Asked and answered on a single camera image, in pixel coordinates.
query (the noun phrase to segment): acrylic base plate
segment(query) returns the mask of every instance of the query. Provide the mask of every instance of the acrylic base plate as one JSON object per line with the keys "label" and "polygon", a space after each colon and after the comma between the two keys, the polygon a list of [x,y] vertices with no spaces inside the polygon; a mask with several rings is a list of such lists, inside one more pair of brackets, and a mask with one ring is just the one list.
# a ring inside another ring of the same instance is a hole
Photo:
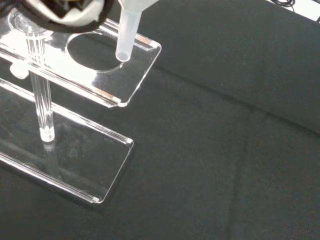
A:
{"label": "acrylic base plate", "polygon": [[[119,26],[107,19],[93,32],[48,34],[44,41],[45,65],[39,64],[30,59],[21,32],[12,27],[17,14],[20,13],[14,10],[0,20],[0,58],[27,63],[35,74],[109,108],[129,103],[161,51],[159,43],[137,34],[129,61],[113,64],[111,69],[108,66],[92,69],[90,63],[84,64],[80,58],[84,55],[96,61],[115,58]],[[82,47],[74,48],[77,42],[82,42]]]}
{"label": "acrylic base plate", "polygon": [[55,141],[43,143],[33,93],[0,78],[0,161],[75,195],[101,203],[133,141],[52,103]]}

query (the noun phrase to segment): black fabric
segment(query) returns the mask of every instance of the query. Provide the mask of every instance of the black fabric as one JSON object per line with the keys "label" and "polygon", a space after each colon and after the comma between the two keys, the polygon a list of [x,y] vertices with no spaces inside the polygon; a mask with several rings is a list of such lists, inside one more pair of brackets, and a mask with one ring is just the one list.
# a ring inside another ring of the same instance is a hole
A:
{"label": "black fabric", "polygon": [[1,239],[318,240],[319,31],[263,0],[157,2],[140,32],[163,51],[128,107],[52,86],[135,140],[112,194],[87,206],[3,166]]}

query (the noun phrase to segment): clear plastic rod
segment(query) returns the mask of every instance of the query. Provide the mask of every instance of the clear plastic rod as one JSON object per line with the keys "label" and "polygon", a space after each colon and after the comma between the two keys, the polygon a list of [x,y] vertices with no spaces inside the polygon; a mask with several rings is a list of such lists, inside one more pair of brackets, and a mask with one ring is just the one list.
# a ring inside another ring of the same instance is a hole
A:
{"label": "clear plastic rod", "polygon": [[[36,33],[39,31],[37,25],[34,25],[34,23],[29,20],[26,21],[25,24],[29,24],[29,29],[31,29],[31,32],[26,33],[29,57],[33,61],[45,65],[45,39],[41,34]],[[40,137],[42,141],[48,143],[55,139],[54,117],[51,109],[50,82],[32,72],[30,73],[30,78],[34,93],[36,114],[39,122]]]}
{"label": "clear plastic rod", "polygon": [[121,9],[119,37],[115,50],[115,56],[121,62],[127,62],[131,58],[141,14],[142,12]]}
{"label": "clear plastic rod", "polygon": [[30,73],[39,122],[41,140],[48,143],[55,139],[54,117],[51,109],[51,90],[47,79]]}

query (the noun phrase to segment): black cable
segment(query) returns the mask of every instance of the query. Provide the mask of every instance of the black cable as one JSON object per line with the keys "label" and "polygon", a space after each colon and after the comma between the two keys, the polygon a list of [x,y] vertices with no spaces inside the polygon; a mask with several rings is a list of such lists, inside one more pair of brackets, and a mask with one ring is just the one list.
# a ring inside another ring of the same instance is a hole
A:
{"label": "black cable", "polygon": [[274,4],[277,4],[281,7],[285,8],[292,8],[293,12],[295,11],[294,5],[296,3],[296,0],[286,0],[286,1],[280,1],[280,0],[271,0]]}

